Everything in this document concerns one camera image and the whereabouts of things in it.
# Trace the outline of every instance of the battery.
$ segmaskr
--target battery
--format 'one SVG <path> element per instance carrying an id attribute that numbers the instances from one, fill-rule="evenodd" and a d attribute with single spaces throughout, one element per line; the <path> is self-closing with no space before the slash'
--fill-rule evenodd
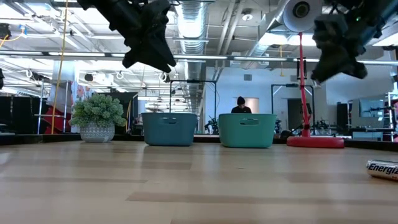
<path id="1" fill-rule="evenodd" d="M 366 164 L 368 174 L 372 177 L 398 181 L 398 162 L 369 160 Z"/>

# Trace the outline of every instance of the white plant pot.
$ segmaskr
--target white plant pot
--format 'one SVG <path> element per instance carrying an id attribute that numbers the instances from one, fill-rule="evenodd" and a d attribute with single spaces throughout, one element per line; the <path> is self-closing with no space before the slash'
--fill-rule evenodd
<path id="1" fill-rule="evenodd" d="M 98 127 L 95 122 L 90 122 L 85 127 L 80 127 L 80 137 L 85 142 L 109 142 L 114 136 L 114 124 L 107 128 Z"/>

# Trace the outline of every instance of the red circular base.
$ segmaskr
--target red circular base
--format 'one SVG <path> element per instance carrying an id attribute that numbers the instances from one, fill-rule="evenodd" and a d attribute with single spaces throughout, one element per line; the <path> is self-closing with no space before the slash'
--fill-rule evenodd
<path id="1" fill-rule="evenodd" d="M 344 148 L 344 139 L 328 137 L 289 137 L 287 145 L 293 147 Z"/>

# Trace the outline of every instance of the red pole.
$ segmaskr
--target red pole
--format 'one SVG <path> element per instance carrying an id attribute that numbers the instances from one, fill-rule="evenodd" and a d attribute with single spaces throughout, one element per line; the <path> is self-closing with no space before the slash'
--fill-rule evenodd
<path id="1" fill-rule="evenodd" d="M 304 90 L 304 54 L 303 54 L 303 33 L 299 33 L 300 36 L 300 90 L 301 90 L 301 102 L 303 104 L 304 112 L 304 129 L 302 131 L 303 137 L 310 137 L 310 122 L 308 121 L 307 101 L 305 99 Z"/>

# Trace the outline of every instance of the teal storage bin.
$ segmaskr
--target teal storage bin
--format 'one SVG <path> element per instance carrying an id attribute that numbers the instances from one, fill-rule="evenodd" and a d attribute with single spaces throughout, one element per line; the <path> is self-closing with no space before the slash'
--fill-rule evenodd
<path id="1" fill-rule="evenodd" d="M 191 113 L 143 113 L 144 139 L 150 146 L 190 146 L 197 125 Z"/>
<path id="2" fill-rule="evenodd" d="M 274 114 L 221 114 L 220 141 L 226 147 L 267 148 L 274 140 Z"/>

